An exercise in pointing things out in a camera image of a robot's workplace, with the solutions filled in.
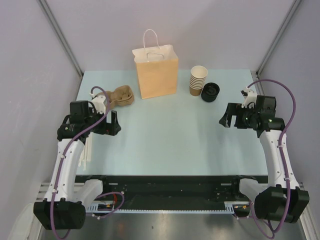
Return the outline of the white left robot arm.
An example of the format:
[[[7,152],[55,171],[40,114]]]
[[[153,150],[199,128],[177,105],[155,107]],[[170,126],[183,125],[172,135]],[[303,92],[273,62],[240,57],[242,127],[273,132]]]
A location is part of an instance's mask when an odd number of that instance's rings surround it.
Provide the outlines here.
[[[33,213],[46,230],[78,230],[85,223],[86,210],[98,198],[105,200],[111,188],[101,180],[87,180],[74,191],[76,172],[90,133],[115,136],[121,130],[117,111],[107,115],[95,103],[72,101],[70,113],[57,130],[58,150],[51,182],[41,202],[35,202]]]

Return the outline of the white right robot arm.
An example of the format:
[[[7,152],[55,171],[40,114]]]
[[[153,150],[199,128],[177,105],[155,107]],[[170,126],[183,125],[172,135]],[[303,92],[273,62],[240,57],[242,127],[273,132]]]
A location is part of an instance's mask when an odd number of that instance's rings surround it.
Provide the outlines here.
[[[242,201],[245,197],[254,203],[258,219],[296,223],[310,201],[309,193],[300,189],[289,160],[285,122],[276,117],[276,99],[258,95],[248,106],[228,103],[219,124],[229,128],[232,117],[238,129],[253,129],[262,145],[267,166],[267,187],[253,177],[242,177],[230,188],[231,196]]]

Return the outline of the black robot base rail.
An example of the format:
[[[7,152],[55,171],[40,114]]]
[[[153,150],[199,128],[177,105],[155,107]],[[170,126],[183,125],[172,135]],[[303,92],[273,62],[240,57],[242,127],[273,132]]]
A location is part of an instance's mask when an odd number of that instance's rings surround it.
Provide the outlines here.
[[[102,181],[100,201],[116,201],[121,210],[210,211],[222,210],[225,202],[248,202],[240,193],[240,175],[223,176],[120,176],[77,175],[76,183]]]

